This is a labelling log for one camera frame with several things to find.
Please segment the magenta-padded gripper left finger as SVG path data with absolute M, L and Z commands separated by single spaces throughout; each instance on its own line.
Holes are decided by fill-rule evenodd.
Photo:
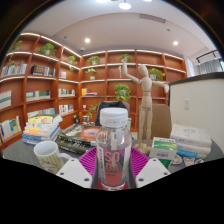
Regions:
M 97 187 L 96 149 L 92 148 L 79 158 L 71 158 L 58 171 L 57 176 L 83 188 Z

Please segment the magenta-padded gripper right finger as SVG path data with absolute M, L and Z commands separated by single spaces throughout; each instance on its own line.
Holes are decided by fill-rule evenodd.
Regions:
M 149 159 L 137 149 L 131 149 L 129 186 L 140 188 L 170 175 L 170 172 L 157 159 Z

